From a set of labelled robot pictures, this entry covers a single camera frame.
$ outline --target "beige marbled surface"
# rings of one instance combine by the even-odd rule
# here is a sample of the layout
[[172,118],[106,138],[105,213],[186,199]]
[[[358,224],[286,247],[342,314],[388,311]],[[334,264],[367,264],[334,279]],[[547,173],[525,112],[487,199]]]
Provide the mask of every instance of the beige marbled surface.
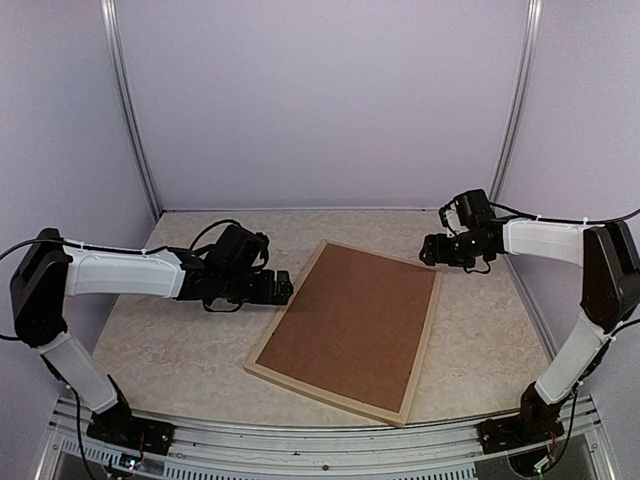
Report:
[[[323,239],[416,260],[424,235],[441,231],[435,213],[420,211],[167,213],[149,247],[187,247],[206,225],[228,217],[265,232],[271,239],[269,267],[288,269],[292,279]],[[547,365],[502,260],[493,263],[491,275],[443,271],[410,422],[514,408]],[[198,302],[121,296],[94,356],[134,408],[253,424],[376,424],[243,371],[274,314],[273,308],[250,305],[236,314],[209,314]]]

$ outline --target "brown panel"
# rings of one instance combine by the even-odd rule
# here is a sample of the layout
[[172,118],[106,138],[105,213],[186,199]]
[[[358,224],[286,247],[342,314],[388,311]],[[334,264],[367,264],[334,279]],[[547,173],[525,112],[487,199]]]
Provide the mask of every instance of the brown panel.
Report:
[[400,413],[438,275],[328,243],[255,363]]

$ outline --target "vertical metal post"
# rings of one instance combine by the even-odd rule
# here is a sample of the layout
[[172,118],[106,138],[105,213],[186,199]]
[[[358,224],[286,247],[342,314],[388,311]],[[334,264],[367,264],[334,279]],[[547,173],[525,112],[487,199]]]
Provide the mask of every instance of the vertical metal post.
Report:
[[144,193],[149,204],[151,214],[156,221],[162,215],[162,203],[158,196],[158,191],[153,181],[149,162],[142,146],[142,138],[138,121],[133,110],[131,101],[131,92],[129,90],[129,82],[127,81],[127,70],[125,68],[122,44],[120,41],[120,31],[118,29],[118,17],[116,14],[115,0],[100,0],[102,6],[102,21],[104,22],[105,33],[107,36],[107,45],[111,53],[111,61],[113,64],[114,74],[116,77],[116,85],[118,87],[118,96],[124,114],[131,148],[133,150],[134,159],[142,181]]
[[502,141],[502,149],[500,151],[500,160],[493,178],[489,200],[498,201],[504,182],[507,177],[509,164],[511,163],[511,155],[516,142],[520,119],[524,110],[524,103],[529,85],[529,78],[533,68],[533,57],[538,40],[538,30],[540,28],[540,16],[542,14],[542,0],[529,0],[529,10],[527,14],[527,24],[524,32],[524,41],[522,44],[522,52],[520,54],[520,67],[518,69],[518,77],[516,80],[516,89],[511,103],[511,112],[509,114],[509,122],[507,131]]

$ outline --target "wooden frame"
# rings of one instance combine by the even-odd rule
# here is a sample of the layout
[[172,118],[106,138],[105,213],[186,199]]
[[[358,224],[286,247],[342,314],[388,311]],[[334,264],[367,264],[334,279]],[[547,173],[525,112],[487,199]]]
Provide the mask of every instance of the wooden frame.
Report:
[[[421,268],[433,270],[436,272],[433,288],[431,290],[431,297],[429,299],[429,306],[427,308],[427,314],[425,317],[424,326],[422,328],[422,335],[420,338],[420,342],[418,344],[418,349],[416,351],[413,368],[409,376],[409,382],[407,383],[407,388],[405,390],[405,395],[402,400],[402,405],[400,407],[399,412],[394,412],[391,410],[375,407],[373,405],[368,405],[366,403],[359,402],[352,398],[348,398],[343,395],[339,395],[339,394],[324,390],[322,388],[309,385],[308,383],[295,380],[291,377],[283,375],[279,372],[275,372],[257,363],[258,358],[260,357],[260,354],[262,353],[265,346],[269,342],[269,339],[271,338],[276,328],[280,324],[280,321],[284,318],[285,314],[287,313],[289,309],[289,305],[291,305],[295,300],[297,293],[300,291],[300,288],[304,284],[305,280],[309,276],[309,273],[313,269],[318,258],[320,257],[320,255],[322,254],[322,252],[324,251],[325,247],[328,244],[345,247],[352,250],[357,250],[360,252],[376,255],[383,258],[388,258],[391,260],[407,263],[414,266],[419,266]],[[358,415],[363,415],[365,417],[368,417],[374,420],[382,421],[384,423],[389,423],[396,427],[403,427],[407,423],[407,419],[409,417],[409,411],[411,409],[413,397],[416,391],[416,387],[418,385],[418,379],[419,379],[420,371],[422,369],[422,363],[424,361],[424,355],[427,349],[427,343],[429,341],[429,336],[431,334],[431,327],[433,325],[433,319],[434,319],[435,310],[436,310],[436,300],[440,290],[441,277],[442,277],[442,273],[440,273],[437,269],[426,267],[418,262],[411,262],[408,260],[397,259],[388,255],[379,254],[376,252],[355,248],[350,245],[345,245],[338,242],[330,242],[325,240],[320,244],[318,249],[311,256],[309,263],[307,264],[305,269],[302,271],[302,273],[296,280],[295,292],[289,302],[289,305],[286,307],[282,307],[278,311],[278,313],[276,314],[275,318],[273,319],[269,327],[264,331],[257,345],[253,348],[253,350],[247,356],[244,363],[244,369],[246,372],[252,375],[255,375],[256,377],[259,377],[263,380],[274,383],[280,387],[286,388],[287,390],[302,394],[314,400],[318,400],[322,403],[326,403],[328,405],[331,405],[343,410],[347,410],[349,412],[352,412]]]

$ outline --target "wooden tray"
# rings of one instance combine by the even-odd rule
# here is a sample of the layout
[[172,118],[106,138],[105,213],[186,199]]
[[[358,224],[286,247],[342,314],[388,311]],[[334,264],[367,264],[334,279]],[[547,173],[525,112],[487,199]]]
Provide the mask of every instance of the wooden tray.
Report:
[[247,357],[247,372],[395,426],[407,422],[441,274],[323,242]]

